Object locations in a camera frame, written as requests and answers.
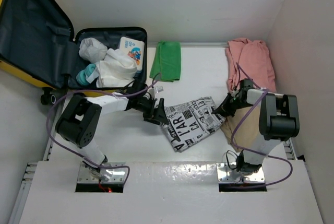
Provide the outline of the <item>newspaper print cloth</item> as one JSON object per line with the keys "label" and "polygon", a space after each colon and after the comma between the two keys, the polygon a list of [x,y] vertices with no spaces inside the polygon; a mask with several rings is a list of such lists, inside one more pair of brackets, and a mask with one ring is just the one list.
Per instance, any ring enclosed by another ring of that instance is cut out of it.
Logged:
{"label": "newspaper print cloth", "polygon": [[182,152],[215,133],[225,118],[213,114],[217,108],[212,97],[165,107],[168,120],[162,130],[174,151]]}

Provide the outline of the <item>green cloth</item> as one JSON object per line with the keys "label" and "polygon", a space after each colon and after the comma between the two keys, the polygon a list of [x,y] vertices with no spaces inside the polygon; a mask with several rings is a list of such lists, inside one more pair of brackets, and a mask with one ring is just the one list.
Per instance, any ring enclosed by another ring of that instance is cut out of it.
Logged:
{"label": "green cloth", "polygon": [[150,78],[158,73],[163,82],[174,82],[181,78],[181,44],[179,42],[160,41],[157,44]]}

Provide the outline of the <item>pink garment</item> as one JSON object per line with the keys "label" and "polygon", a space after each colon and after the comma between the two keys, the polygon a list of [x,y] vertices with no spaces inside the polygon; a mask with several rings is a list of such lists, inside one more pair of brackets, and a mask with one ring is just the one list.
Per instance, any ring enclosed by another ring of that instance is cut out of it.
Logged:
{"label": "pink garment", "polygon": [[228,91],[239,87],[238,81],[250,77],[260,87],[276,92],[275,71],[265,41],[238,38],[228,45],[225,49],[229,65]]}

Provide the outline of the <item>cream cloth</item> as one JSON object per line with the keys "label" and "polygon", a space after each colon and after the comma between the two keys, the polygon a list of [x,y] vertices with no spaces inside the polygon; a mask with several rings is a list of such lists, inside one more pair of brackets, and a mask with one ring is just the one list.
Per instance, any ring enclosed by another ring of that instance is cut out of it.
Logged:
{"label": "cream cloth", "polygon": [[105,59],[97,64],[99,77],[96,82],[98,88],[124,87],[133,81],[137,72],[134,59],[120,49],[108,49]]}

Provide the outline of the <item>teal headphones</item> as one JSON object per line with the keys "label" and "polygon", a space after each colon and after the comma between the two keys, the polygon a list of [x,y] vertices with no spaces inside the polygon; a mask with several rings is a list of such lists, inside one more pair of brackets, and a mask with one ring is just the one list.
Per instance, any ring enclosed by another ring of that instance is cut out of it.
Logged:
{"label": "teal headphones", "polygon": [[81,70],[77,76],[76,80],[82,86],[88,86],[94,80],[100,76],[96,64],[89,64],[85,69]]}

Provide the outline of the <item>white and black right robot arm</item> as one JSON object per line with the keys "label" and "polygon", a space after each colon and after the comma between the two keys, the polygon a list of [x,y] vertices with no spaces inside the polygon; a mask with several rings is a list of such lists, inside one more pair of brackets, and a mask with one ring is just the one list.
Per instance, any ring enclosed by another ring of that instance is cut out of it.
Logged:
{"label": "white and black right robot arm", "polygon": [[250,114],[258,109],[255,129],[259,131],[259,135],[247,146],[236,143],[234,130],[231,142],[241,149],[236,159],[236,171],[252,174],[258,172],[264,158],[269,156],[277,145],[298,135],[300,121],[297,97],[272,93],[265,88],[255,87],[250,79],[243,79],[239,90],[229,92],[212,113],[224,118],[236,117],[236,112],[243,108],[249,108],[249,111],[239,121],[236,129],[240,129]]}

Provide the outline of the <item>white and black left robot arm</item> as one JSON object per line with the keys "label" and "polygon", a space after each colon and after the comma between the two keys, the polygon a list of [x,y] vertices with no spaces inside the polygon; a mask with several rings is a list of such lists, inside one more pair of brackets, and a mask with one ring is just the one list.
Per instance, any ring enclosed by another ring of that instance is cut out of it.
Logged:
{"label": "white and black left robot arm", "polygon": [[116,167],[108,163],[106,155],[94,140],[97,125],[101,116],[114,112],[135,109],[142,113],[144,121],[155,125],[167,124],[164,100],[156,103],[156,98],[149,90],[153,86],[146,84],[133,85],[125,91],[104,93],[98,97],[86,97],[76,93],[70,99],[56,123],[56,132],[67,142],[73,144],[77,151],[72,150],[98,178],[103,170]]}

